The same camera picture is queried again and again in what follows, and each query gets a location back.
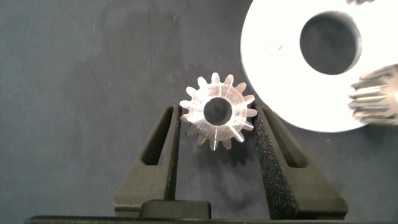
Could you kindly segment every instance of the partial gear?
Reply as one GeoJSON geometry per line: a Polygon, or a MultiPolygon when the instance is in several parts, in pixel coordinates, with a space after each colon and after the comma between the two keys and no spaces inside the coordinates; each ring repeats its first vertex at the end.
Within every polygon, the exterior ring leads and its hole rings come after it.
{"type": "Polygon", "coordinates": [[[247,118],[257,115],[256,110],[248,108],[248,104],[254,101],[254,96],[243,96],[242,92],[246,89],[246,84],[240,83],[234,87],[233,80],[233,75],[228,75],[224,83],[221,83],[218,74],[213,73],[210,84],[203,77],[198,78],[199,90],[187,87],[187,93],[192,100],[180,102],[180,106],[189,110],[188,114],[181,116],[181,121],[191,124],[187,135],[197,133],[198,145],[202,145],[206,139],[209,139],[212,150],[216,150],[220,141],[223,142],[225,148],[231,149],[231,138],[243,142],[241,130],[253,130],[253,125],[247,121],[247,118]],[[205,106],[214,99],[227,101],[229,103],[227,107],[230,107],[228,109],[231,112],[225,121],[218,124],[209,122],[205,115],[205,106]]]}
{"type": "Polygon", "coordinates": [[[363,75],[349,95],[354,118],[364,123],[398,125],[398,64],[363,75]]]}

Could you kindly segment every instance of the gear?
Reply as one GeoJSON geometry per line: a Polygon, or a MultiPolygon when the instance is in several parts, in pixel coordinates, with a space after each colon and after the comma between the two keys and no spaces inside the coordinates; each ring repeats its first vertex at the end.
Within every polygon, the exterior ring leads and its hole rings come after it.
{"type": "Polygon", "coordinates": [[[349,107],[364,123],[398,125],[398,64],[363,75],[352,85],[349,107]]]}
{"type": "Polygon", "coordinates": [[[206,139],[209,139],[212,150],[216,150],[220,141],[223,142],[225,148],[231,149],[232,137],[243,142],[244,137],[241,130],[253,130],[253,125],[247,121],[247,118],[257,115],[256,110],[248,108],[248,104],[254,101],[254,96],[243,96],[242,92],[245,90],[246,84],[240,83],[234,87],[232,86],[233,80],[233,75],[228,75],[224,83],[221,83],[218,74],[213,73],[210,84],[203,77],[198,78],[199,90],[187,87],[187,93],[192,100],[180,102],[180,106],[189,110],[188,114],[181,116],[181,121],[191,124],[187,135],[197,133],[198,145],[202,145],[206,139]],[[205,113],[205,106],[214,99],[227,101],[227,107],[231,112],[224,122],[218,124],[207,119],[205,113]]]}

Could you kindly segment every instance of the gear tooth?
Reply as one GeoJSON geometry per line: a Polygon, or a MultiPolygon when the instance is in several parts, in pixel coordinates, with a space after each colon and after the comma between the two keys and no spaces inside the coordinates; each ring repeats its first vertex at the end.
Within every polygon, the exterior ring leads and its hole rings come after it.
{"type": "Polygon", "coordinates": [[[196,131],[197,131],[197,129],[196,129],[195,125],[191,124],[191,125],[188,127],[186,134],[190,136],[190,135],[192,135],[192,134],[195,134],[196,131]]]}
{"type": "Polygon", "coordinates": [[[205,143],[205,141],[206,141],[206,138],[204,136],[202,136],[201,134],[199,134],[197,144],[199,146],[201,146],[201,145],[203,145],[203,143],[205,143]]]}
{"type": "Polygon", "coordinates": [[[183,114],[183,115],[181,115],[180,119],[181,119],[182,122],[189,122],[189,120],[188,120],[188,114],[183,114]]]}
{"type": "Polygon", "coordinates": [[[210,140],[210,149],[215,151],[218,146],[218,141],[217,140],[210,140]]]}
{"type": "Polygon", "coordinates": [[[213,73],[211,76],[211,83],[220,83],[220,76],[218,73],[213,73]]]}
{"type": "Polygon", "coordinates": [[[200,88],[206,88],[208,86],[208,83],[206,82],[205,78],[199,77],[198,78],[198,85],[200,88]]]}
{"type": "Polygon", "coordinates": [[[224,84],[225,84],[225,85],[232,86],[232,83],[233,83],[233,82],[234,82],[234,76],[233,76],[233,75],[228,75],[228,76],[225,78],[224,84]]]}
{"type": "Polygon", "coordinates": [[[238,92],[243,93],[243,91],[246,89],[246,83],[240,83],[235,89],[238,92]]]}
{"type": "Polygon", "coordinates": [[[244,96],[243,98],[244,98],[245,104],[250,104],[254,101],[254,95],[247,95],[247,96],[244,96]]]}
{"type": "Polygon", "coordinates": [[[188,95],[193,96],[196,92],[196,89],[189,86],[185,91],[187,91],[188,95]]]}
{"type": "Polygon", "coordinates": [[[248,108],[248,113],[247,113],[246,116],[247,116],[248,118],[257,116],[257,111],[256,111],[255,109],[250,109],[250,108],[248,108]]]}
{"type": "Polygon", "coordinates": [[[244,142],[244,136],[243,136],[243,134],[241,132],[236,133],[234,138],[236,140],[238,140],[239,142],[244,142]]]}
{"type": "Polygon", "coordinates": [[[191,101],[182,100],[180,101],[180,106],[182,106],[185,109],[189,109],[191,107],[191,101]]]}
{"type": "Polygon", "coordinates": [[[360,97],[370,97],[370,96],[381,96],[383,93],[380,90],[380,86],[360,88],[348,96],[351,99],[357,99],[360,97]]]}
{"type": "Polygon", "coordinates": [[[231,149],[232,148],[232,143],[231,139],[225,139],[223,140],[223,145],[226,149],[231,149]]]}
{"type": "Polygon", "coordinates": [[[245,121],[242,128],[245,130],[251,131],[251,130],[253,130],[254,126],[249,121],[245,121]]]}

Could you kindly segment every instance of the black holder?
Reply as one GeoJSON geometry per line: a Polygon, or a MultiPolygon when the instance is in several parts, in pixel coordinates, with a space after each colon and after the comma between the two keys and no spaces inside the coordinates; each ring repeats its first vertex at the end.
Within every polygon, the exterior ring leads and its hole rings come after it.
{"type": "MultiPolygon", "coordinates": [[[[118,218],[33,217],[25,222],[241,223],[211,220],[210,203],[207,201],[174,200],[182,112],[179,102],[180,100],[175,100],[164,109],[141,155],[116,192],[114,209],[118,218]],[[165,142],[168,134],[171,138],[165,142]],[[165,162],[162,166],[157,166],[164,145],[167,151],[165,162]]],[[[252,118],[252,123],[271,218],[286,220],[278,223],[291,223],[287,220],[297,219],[302,219],[301,223],[316,223],[311,220],[338,223],[336,220],[343,220],[348,212],[346,201],[304,153],[281,120],[259,100],[251,108],[258,111],[258,115],[252,118]]]]}

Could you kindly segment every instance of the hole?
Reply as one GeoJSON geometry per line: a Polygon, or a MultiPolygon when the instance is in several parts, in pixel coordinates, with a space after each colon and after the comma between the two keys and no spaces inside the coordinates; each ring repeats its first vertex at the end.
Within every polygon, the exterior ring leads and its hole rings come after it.
{"type": "Polygon", "coordinates": [[[228,100],[217,97],[207,102],[203,114],[210,124],[220,126],[231,119],[232,107],[228,100]]]}
{"type": "Polygon", "coordinates": [[[358,61],[361,35],[349,15],[323,13],[304,25],[300,48],[305,61],[313,69],[326,75],[339,75],[358,61]]]}

